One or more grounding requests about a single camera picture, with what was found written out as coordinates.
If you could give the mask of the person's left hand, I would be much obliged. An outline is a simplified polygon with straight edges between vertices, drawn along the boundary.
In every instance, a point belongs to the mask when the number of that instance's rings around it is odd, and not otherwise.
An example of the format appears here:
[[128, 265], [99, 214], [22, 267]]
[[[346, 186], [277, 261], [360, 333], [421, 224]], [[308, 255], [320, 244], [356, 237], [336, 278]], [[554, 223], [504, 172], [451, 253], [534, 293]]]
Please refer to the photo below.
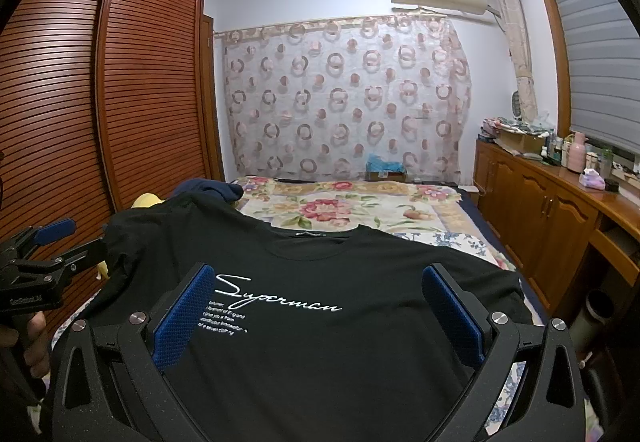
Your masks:
[[18, 343], [21, 332], [26, 332], [26, 344], [24, 360], [29, 368], [30, 375], [41, 378], [50, 370], [49, 337], [47, 333], [47, 320], [43, 312], [39, 311], [28, 319], [24, 327], [11, 329], [1, 326], [1, 347], [11, 348]]

